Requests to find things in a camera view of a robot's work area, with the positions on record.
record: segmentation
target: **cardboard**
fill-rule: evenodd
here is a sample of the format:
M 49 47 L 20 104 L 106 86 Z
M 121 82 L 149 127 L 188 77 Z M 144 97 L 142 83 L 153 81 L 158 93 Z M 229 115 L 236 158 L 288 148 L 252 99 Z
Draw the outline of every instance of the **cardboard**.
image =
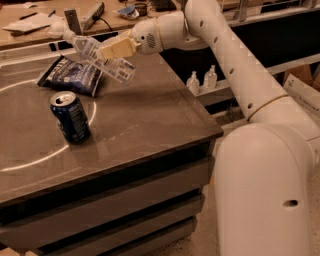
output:
M 294 75 L 288 75 L 283 88 L 303 108 L 320 118 L 320 92 Z
M 284 73 L 284 78 L 283 78 L 284 83 L 286 82 L 289 74 L 294 75 L 300 81 L 312 86 L 313 79 L 312 79 L 312 74 L 310 70 L 310 65 L 305 64 L 298 67 L 287 69 Z

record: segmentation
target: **drawer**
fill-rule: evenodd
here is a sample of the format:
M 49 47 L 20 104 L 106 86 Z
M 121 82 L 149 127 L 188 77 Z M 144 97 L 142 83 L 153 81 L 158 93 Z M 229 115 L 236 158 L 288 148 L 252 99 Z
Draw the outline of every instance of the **drawer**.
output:
M 45 253 L 45 255 L 88 256 L 98 255 L 107 251 L 117 251 L 118 248 L 143 240 L 158 230 L 166 229 L 196 215 L 201 210 L 202 204 L 202 195 L 197 195 L 183 202 L 173 204 L 167 209 L 158 210 L 157 212 L 143 215 L 138 219 L 125 222 L 121 226 L 100 231 L 99 234 L 51 253 Z
M 35 249 L 163 202 L 209 182 L 208 158 L 128 184 L 76 205 L 61 207 L 2 226 L 0 241 Z

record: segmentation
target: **can lid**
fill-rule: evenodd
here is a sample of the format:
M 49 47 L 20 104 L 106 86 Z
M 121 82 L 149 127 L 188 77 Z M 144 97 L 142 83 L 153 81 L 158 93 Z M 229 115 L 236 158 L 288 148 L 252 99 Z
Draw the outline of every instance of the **can lid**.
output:
M 50 99 L 50 104 L 55 107 L 64 107 L 70 105 L 76 99 L 76 95 L 70 91 L 58 92 Z
M 66 40 L 68 43 L 70 43 L 72 41 L 72 38 L 76 35 L 76 33 L 74 33 L 72 30 L 67 29 L 66 31 L 64 31 L 63 34 L 63 39 Z

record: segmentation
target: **clear plastic bottle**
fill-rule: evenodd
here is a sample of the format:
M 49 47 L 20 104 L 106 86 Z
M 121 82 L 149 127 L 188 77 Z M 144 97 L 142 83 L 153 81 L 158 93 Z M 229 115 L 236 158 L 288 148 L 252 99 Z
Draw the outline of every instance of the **clear plastic bottle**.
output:
M 71 30 L 66 30 L 64 40 L 72 44 L 81 59 L 100 69 L 117 81 L 128 84 L 134 77 L 136 68 L 123 58 L 114 58 L 102 61 L 97 57 L 96 50 L 101 43 L 93 37 L 78 36 Z
M 197 72 L 192 71 L 191 77 L 187 80 L 187 88 L 197 96 L 199 94 L 200 82 L 197 78 Z
M 204 75 L 203 86 L 205 88 L 214 88 L 217 85 L 217 79 L 216 66 L 211 65 L 210 70 Z

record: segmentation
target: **dark blue snack bag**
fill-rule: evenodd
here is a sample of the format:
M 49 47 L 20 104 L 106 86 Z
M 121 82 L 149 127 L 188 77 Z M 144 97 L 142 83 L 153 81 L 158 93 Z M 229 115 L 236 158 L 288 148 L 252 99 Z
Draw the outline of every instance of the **dark blue snack bag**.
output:
M 102 72 L 90 64 L 82 65 L 60 56 L 37 80 L 41 87 L 73 91 L 94 97 Z

